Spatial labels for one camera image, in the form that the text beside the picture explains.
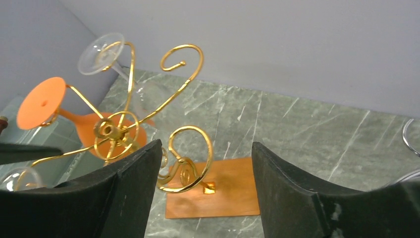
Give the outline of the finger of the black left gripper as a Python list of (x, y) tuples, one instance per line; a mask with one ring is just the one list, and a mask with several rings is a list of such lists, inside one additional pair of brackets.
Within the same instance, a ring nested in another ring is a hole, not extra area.
[(30, 144), (0, 143), (0, 164), (13, 164), (63, 155), (59, 148)]

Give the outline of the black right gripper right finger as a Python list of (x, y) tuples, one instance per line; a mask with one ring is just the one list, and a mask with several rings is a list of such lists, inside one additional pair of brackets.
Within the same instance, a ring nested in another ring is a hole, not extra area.
[(420, 183), (359, 191), (318, 178), (260, 142), (252, 163), (266, 238), (417, 238)]

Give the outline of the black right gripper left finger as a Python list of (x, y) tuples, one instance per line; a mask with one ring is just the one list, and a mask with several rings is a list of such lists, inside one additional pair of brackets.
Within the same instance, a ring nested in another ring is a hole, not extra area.
[(162, 158), (159, 139), (52, 188), (1, 191), (3, 238), (142, 238)]

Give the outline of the clear plastic storage box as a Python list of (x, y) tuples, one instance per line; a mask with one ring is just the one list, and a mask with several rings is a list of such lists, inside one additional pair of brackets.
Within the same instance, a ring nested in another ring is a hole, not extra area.
[[(22, 97), (15, 97), (0, 112), (1, 116), (8, 118), (8, 127), (0, 135), (1, 142), (52, 146), (60, 148), (63, 152), (82, 148), (74, 124), (62, 117), (46, 128), (19, 129), (16, 124), (16, 115), (22, 101)], [(0, 178), (15, 168), (29, 167), (30, 165), (31, 162), (2, 165)], [(43, 187), (54, 187), (65, 181), (86, 175), (102, 166), (102, 160), (89, 152), (83, 152), (39, 163), (34, 169), (41, 176)]]

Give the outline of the orange plastic goblet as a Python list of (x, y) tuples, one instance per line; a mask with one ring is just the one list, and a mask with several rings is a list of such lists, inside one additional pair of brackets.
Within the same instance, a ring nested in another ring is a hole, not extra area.
[[(66, 91), (75, 92), (92, 109), (78, 115), (61, 107)], [(61, 77), (52, 77), (33, 88), (21, 103), (16, 123), (22, 130), (46, 127), (62, 116), (74, 123), (83, 148), (104, 161), (115, 161), (147, 144), (140, 120), (128, 110), (116, 113), (98, 111), (74, 86)]]

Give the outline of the gold wire glass rack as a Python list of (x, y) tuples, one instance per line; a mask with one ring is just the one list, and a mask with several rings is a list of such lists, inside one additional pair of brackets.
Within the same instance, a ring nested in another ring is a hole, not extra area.
[[(157, 188), (167, 195), (166, 218), (259, 215), (251, 158), (216, 161), (211, 137), (198, 126), (184, 123), (184, 110), (178, 97), (200, 73), (203, 51), (193, 44), (176, 46), (162, 57), (160, 67), (163, 71), (183, 67), (184, 61), (165, 65), (171, 54), (182, 49), (195, 50), (199, 61), (192, 75), (176, 91), (159, 83), (136, 83), (134, 45), (118, 34), (92, 42), (80, 56), (78, 70), (84, 75), (108, 69), (117, 71), (127, 81), (127, 99), (120, 111), (128, 110), (136, 115), (146, 131), (147, 142), (153, 137), (163, 139)], [(92, 113), (70, 89), (61, 107), (78, 115)]]

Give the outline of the clear pink tinted glass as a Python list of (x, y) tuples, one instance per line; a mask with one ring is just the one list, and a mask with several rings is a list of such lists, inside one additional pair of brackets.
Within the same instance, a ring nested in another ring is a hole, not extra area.
[(31, 167), (18, 167), (0, 179), (0, 189), (4, 191), (23, 191), (43, 187), (39, 173)]

